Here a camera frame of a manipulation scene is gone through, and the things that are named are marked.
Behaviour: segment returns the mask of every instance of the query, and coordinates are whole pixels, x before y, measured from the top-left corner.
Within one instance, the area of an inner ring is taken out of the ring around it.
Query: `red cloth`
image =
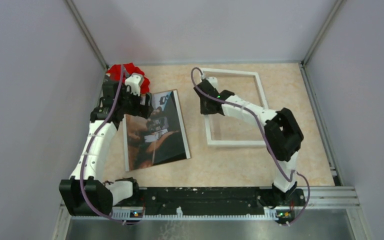
[[[123,64],[124,68],[128,72],[128,74],[140,74],[143,76],[143,83],[140,86],[140,93],[141,94],[146,94],[150,92],[150,80],[145,77],[145,73],[137,66],[131,63],[126,63]],[[114,80],[114,81],[120,81],[120,77],[122,75],[122,65],[121,64],[115,64],[113,65],[107,72],[107,74],[110,74],[109,79]],[[123,83],[126,80],[126,76],[123,75]]]

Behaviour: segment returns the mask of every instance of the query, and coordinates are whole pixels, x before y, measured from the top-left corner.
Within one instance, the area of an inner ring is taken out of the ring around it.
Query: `white wall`
[[[62,0],[0,1],[0,239],[49,239],[103,76]]]
[[[347,1],[309,64],[345,183],[384,239],[384,1]]]
[[[75,0],[110,64],[299,62],[335,0]]]

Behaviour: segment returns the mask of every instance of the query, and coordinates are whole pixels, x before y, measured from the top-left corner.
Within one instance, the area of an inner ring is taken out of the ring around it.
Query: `photograph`
[[[153,93],[149,118],[123,120],[126,171],[190,159],[177,90]]]

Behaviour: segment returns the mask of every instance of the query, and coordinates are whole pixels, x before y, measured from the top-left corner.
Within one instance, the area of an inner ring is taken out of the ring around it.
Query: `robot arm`
[[[211,100],[195,89],[200,97],[201,114],[221,114],[243,120],[257,127],[255,117],[248,111],[245,111],[244,108],[251,110],[256,114],[258,121],[264,127],[267,141],[284,172],[288,175],[291,171],[295,170],[298,150],[301,148],[301,142],[304,136],[294,115],[289,109],[283,108],[280,111],[275,111],[247,102],[235,95],[234,92],[228,90],[223,90],[219,93],[217,91],[218,83],[215,77],[203,79],[197,87],[204,93],[226,102],[220,103]],[[294,176],[295,175],[293,175],[292,180],[289,182],[281,172],[277,170],[273,187],[288,195],[296,188]]]
[[[150,93],[141,96],[143,81],[142,75],[132,74],[122,85],[118,99],[115,99],[115,96],[119,83],[112,80],[103,83],[103,97],[100,99],[100,106],[90,114],[89,132],[83,152],[69,179],[63,179],[59,184],[62,199],[72,216],[95,215],[85,202],[80,190],[80,173],[85,155],[87,164],[84,166],[84,189],[90,202],[103,214],[109,215],[114,205],[123,199],[130,198],[138,188],[138,184],[132,178],[117,180],[107,186],[103,185],[102,180],[111,141],[124,114],[148,118],[151,113]],[[114,112],[104,123],[114,102]]]

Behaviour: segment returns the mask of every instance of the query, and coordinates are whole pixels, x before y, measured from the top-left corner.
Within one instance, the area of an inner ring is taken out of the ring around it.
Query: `marble surface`
[[[207,146],[204,118],[199,98],[193,90],[190,72],[195,65],[140,66],[150,79],[151,92],[177,89],[191,159],[125,171],[124,133],[115,135],[105,164],[103,180],[135,178],[141,187],[249,187],[271,186],[275,164],[265,148]],[[270,109],[292,110],[304,141],[297,160],[297,171],[312,186],[333,186],[329,163],[298,64],[215,64],[202,68],[230,69],[259,74]],[[215,75],[219,91],[227,89],[254,104],[260,104],[252,77]],[[261,140],[257,128],[234,118],[213,115],[214,140]],[[305,182],[298,178],[298,185]]]

